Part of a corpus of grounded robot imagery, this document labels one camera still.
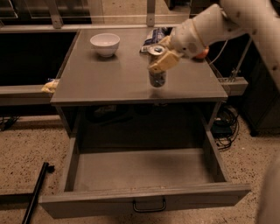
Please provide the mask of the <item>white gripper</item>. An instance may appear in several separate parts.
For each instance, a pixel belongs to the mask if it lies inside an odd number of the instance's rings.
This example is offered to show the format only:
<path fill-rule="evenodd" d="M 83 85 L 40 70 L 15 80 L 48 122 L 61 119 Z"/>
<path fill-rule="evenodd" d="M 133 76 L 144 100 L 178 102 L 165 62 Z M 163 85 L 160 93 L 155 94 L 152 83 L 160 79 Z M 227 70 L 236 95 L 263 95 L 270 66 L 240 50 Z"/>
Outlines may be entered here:
<path fill-rule="evenodd" d="M 207 37 L 209 23 L 197 18 L 187 19 L 174 27 L 171 36 L 165 36 L 158 43 L 168 49 L 160 55 L 151 55 L 148 70 L 159 74 L 175 67 L 181 58 L 181 53 L 188 58 L 194 58 L 208 48 Z"/>

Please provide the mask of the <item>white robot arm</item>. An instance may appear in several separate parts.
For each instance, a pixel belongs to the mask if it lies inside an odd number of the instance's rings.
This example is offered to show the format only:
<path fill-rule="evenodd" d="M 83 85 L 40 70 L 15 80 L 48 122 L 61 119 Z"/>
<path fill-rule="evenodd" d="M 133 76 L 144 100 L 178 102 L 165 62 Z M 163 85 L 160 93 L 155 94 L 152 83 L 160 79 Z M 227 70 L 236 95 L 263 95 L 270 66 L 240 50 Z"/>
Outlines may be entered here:
<path fill-rule="evenodd" d="M 149 47 L 148 70 L 159 74 L 175 67 L 182 57 L 192 59 L 213 43 L 247 33 L 272 80 L 280 82 L 280 17 L 270 0 L 220 0 L 175 26 L 168 37 Z"/>

